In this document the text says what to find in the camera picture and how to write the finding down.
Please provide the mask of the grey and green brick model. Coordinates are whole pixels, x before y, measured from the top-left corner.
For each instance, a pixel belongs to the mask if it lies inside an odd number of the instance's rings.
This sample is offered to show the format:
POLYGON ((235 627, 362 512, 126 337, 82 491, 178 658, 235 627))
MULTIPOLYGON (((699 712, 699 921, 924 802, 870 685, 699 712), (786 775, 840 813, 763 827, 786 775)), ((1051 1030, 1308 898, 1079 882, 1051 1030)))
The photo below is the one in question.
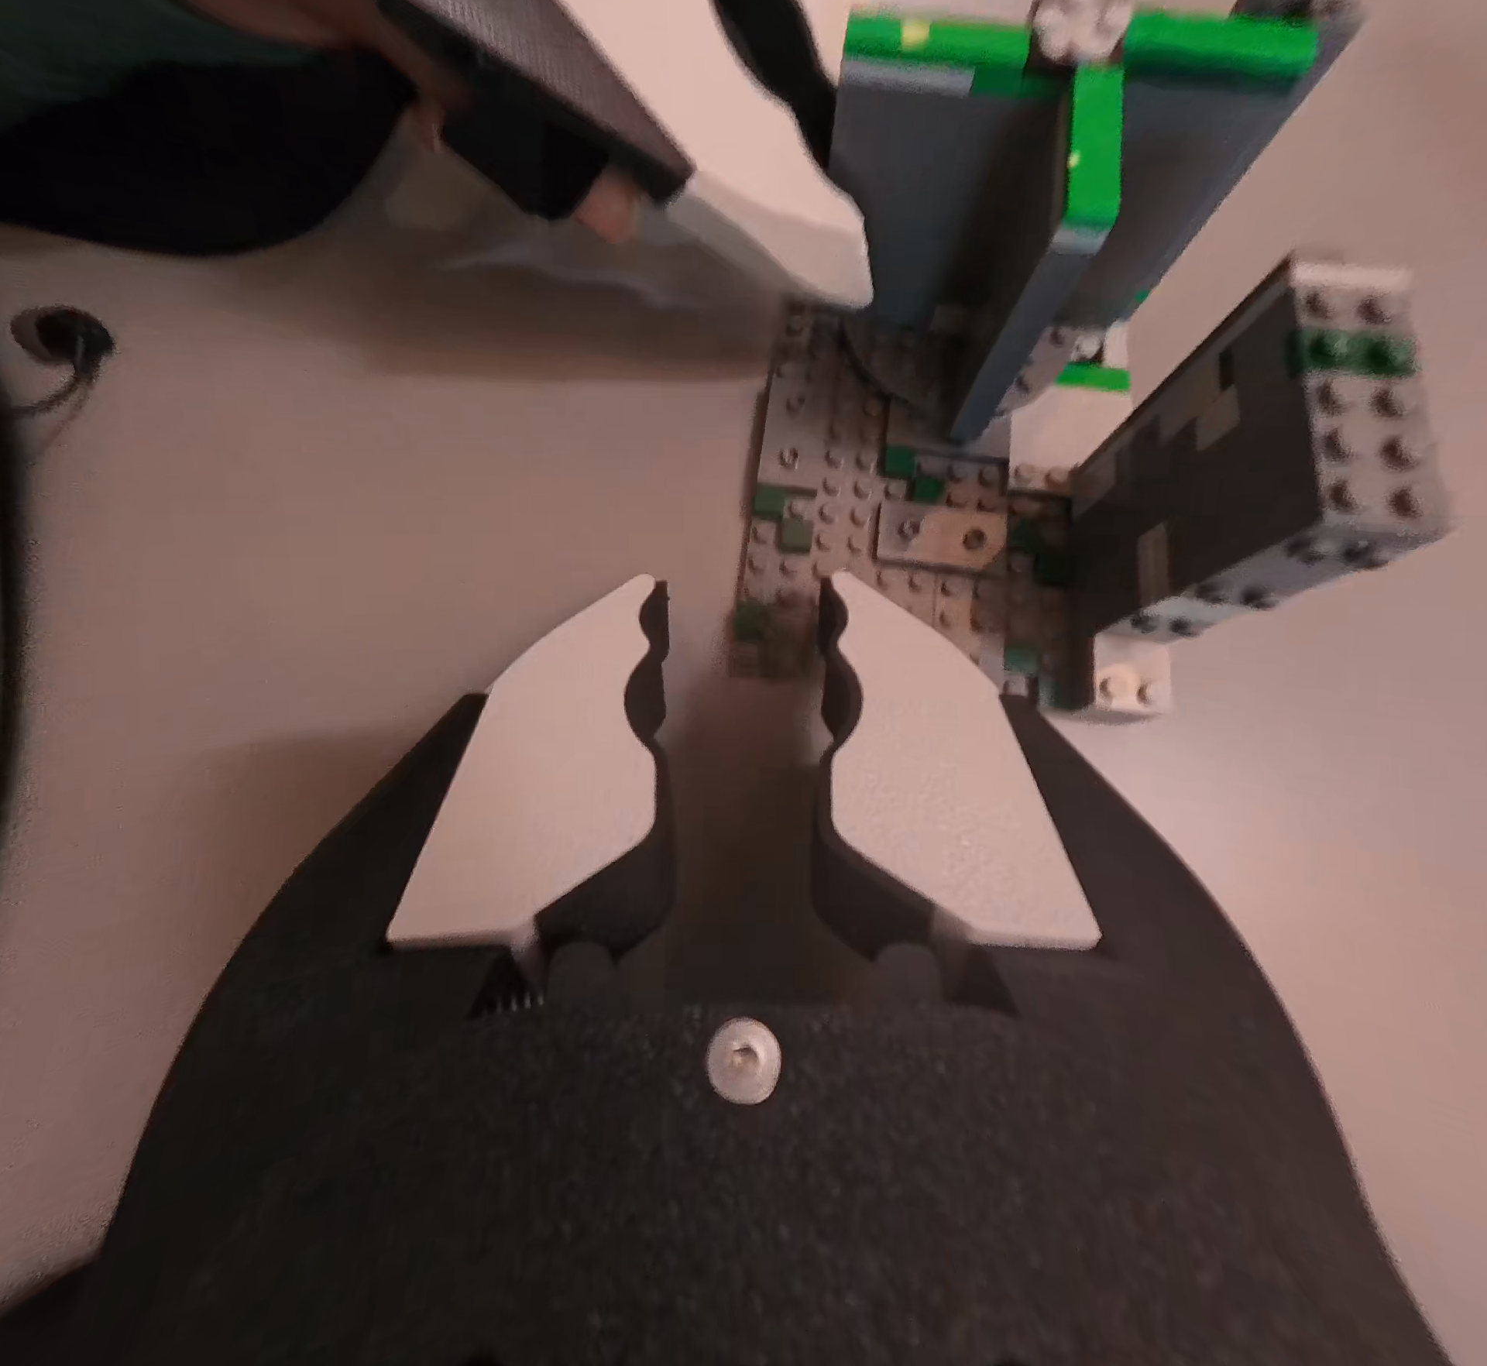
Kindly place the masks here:
POLYGON ((853 9, 828 167, 861 313, 792 305, 724 631, 805 675, 857 575, 1008 694, 1170 708, 1170 648, 1436 543, 1409 276, 1289 253, 1143 399, 1133 314, 1338 63, 1360 0, 853 9))

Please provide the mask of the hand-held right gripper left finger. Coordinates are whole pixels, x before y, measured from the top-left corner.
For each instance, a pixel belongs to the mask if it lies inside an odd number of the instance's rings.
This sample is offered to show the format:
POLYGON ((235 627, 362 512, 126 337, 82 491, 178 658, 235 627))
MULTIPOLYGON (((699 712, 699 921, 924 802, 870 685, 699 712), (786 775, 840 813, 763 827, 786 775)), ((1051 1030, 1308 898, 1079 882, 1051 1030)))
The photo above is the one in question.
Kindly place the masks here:
POLYGON ((675 896, 663 723, 667 591, 632 575, 488 687, 385 928, 396 949, 500 948, 544 967, 621 957, 675 896))

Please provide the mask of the dark cloth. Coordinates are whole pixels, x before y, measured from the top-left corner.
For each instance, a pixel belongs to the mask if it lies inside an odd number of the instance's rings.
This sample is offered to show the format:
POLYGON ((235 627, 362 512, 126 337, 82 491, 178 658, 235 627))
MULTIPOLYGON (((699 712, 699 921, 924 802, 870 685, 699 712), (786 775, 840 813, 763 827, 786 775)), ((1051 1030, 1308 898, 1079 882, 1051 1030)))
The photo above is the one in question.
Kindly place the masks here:
POLYGON ((352 196, 412 102, 362 52, 147 67, 3 132, 1 224, 172 257, 270 249, 352 196))

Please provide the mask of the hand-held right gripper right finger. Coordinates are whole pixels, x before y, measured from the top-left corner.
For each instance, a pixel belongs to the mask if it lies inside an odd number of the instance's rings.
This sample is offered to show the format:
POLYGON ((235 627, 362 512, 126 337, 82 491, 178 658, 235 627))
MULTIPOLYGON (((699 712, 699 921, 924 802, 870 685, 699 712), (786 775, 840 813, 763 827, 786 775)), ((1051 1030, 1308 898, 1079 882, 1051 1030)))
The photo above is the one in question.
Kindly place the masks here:
POLYGON ((822 581, 809 894, 866 959, 920 946, 1091 951, 1100 928, 999 689, 857 575, 822 581))

